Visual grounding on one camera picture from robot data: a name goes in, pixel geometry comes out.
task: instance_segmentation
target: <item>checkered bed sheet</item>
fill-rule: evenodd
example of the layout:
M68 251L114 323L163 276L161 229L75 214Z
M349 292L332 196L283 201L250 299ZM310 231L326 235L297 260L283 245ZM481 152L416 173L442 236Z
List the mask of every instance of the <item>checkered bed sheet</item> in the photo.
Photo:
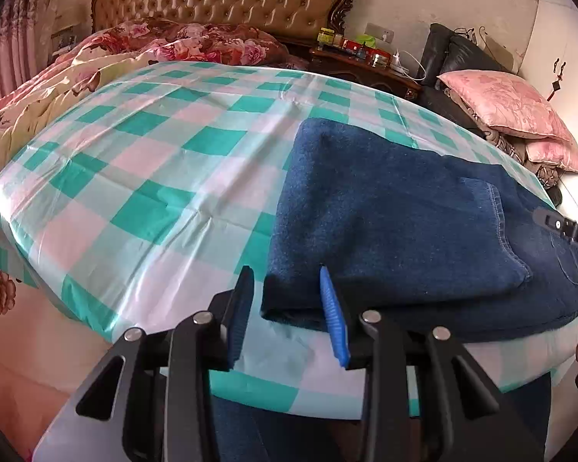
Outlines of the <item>checkered bed sheet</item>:
M338 366L327 334L259 316L274 214L307 117L500 164L549 203L513 159L392 95L292 70L160 63L87 97L4 168L0 268L115 340L132 325L172 328L250 265L256 294L244 350L235 370L213 374L213 392L280 412L357 418L364 375ZM578 320L470 350L509 388L567 359L577 331Z

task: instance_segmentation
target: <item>wooden nightstand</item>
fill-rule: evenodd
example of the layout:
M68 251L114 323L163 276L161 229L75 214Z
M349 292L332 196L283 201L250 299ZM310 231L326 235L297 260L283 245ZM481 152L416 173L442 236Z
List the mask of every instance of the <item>wooden nightstand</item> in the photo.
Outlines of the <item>wooden nightstand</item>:
M396 74L389 67L368 66L365 61L329 50L310 49L309 71L359 83L373 89L388 92L415 101L421 86L413 80Z

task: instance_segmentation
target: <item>black leather sofa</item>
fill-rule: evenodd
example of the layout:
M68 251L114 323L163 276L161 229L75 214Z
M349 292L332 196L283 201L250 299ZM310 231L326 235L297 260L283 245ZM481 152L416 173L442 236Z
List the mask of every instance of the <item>black leather sofa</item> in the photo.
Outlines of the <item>black leather sofa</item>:
M475 121L443 92L439 74L463 69L507 70L464 36L442 24L431 24L422 54L425 78L417 103L484 138Z

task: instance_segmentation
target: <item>metal screw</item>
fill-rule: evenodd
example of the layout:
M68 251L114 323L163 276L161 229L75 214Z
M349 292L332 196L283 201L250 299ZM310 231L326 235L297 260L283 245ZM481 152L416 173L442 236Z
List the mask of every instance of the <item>metal screw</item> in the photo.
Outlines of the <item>metal screw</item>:
M143 335L143 330L141 328L129 328L124 332L124 340L128 342L139 341Z
M433 330L433 336L438 341L447 341L447 339L452 336L452 333L447 328L445 328L445 326L437 326Z
M374 309L368 309L362 313L362 319L366 321L366 323L378 323L381 321L381 313Z
M207 325L214 319L210 311L199 311L193 315L193 321L196 325Z

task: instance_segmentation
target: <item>floral pillow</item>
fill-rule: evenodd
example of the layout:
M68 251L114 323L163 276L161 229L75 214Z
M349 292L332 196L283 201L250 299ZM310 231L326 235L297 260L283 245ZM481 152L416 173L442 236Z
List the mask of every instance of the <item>floral pillow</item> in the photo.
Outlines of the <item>floral pillow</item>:
M525 139L571 143L565 123L537 90L521 77L499 71L467 69L439 76L489 127Z
M550 138L528 141L526 157L534 163L549 163L578 174L578 144L573 137L570 143Z

